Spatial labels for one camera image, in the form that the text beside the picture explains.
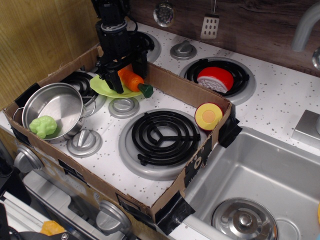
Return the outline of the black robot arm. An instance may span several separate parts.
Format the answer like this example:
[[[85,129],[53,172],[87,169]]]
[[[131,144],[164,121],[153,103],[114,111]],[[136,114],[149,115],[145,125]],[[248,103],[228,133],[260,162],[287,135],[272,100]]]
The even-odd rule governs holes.
[[[93,0],[99,21],[95,24],[103,55],[96,63],[100,78],[118,94],[124,92],[118,71],[131,65],[133,72],[143,79],[147,76],[147,47],[137,34],[138,29],[127,31],[130,15],[128,0]]]

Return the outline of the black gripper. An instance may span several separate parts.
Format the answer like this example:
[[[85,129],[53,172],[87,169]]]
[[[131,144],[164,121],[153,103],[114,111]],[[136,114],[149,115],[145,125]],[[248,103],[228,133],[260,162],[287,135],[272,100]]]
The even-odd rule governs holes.
[[[118,70],[131,64],[133,72],[145,79],[148,74],[147,47],[137,31],[128,31],[126,23],[107,29],[102,21],[95,29],[103,50],[98,60],[98,74],[106,81],[111,90],[118,94],[124,92]]]

